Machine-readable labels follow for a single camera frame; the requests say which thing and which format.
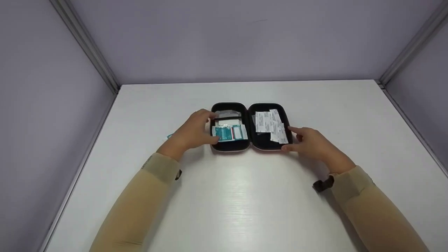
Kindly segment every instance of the alcohol prep pad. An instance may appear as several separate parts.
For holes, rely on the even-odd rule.
[[[233,141],[232,127],[215,127],[215,135],[219,136],[219,142]]]

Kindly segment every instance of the white table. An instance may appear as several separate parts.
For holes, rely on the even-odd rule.
[[[165,136],[193,111],[224,101],[281,104],[291,125],[319,129],[362,166],[430,250],[448,248],[448,179],[377,84],[356,80],[123,86],[47,251],[88,251]],[[312,189],[320,164],[253,149],[213,154],[205,146],[185,154],[182,170],[151,228],[149,251],[363,250],[331,197]]]

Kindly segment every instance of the open case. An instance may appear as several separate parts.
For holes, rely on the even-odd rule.
[[[249,109],[238,102],[220,102],[211,108],[212,112],[222,111],[222,110],[234,110],[241,113],[241,121],[242,124],[246,126],[247,131],[247,140],[238,140],[238,141],[229,141],[229,142],[218,142],[217,144],[213,144],[212,147],[219,152],[239,152],[244,151],[249,148],[250,143],[254,145],[255,148],[264,150],[264,151],[279,151],[283,144],[271,141],[271,136],[269,133],[258,134],[255,131],[255,122],[252,119],[252,116],[255,115],[255,112],[265,112],[270,109],[277,109],[280,119],[285,127],[286,137],[288,139],[288,143],[293,143],[293,136],[291,131],[288,130],[289,121],[283,107],[280,104],[276,103],[255,103],[252,104]],[[223,119],[215,119],[210,122],[210,135],[212,135],[212,127],[215,126],[218,120]]]

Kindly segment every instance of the gray wall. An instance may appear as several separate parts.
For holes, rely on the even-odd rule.
[[[0,247],[35,251],[112,93],[48,0],[0,2]]]
[[[441,0],[72,0],[121,83],[379,78]]]
[[[448,167],[448,25],[388,85],[388,92]]]

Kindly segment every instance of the arm sleeve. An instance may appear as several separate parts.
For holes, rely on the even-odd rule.
[[[427,251],[411,224],[361,167],[332,175],[331,191],[370,252]]]
[[[116,200],[90,252],[139,252],[178,171],[177,161],[154,153]]]

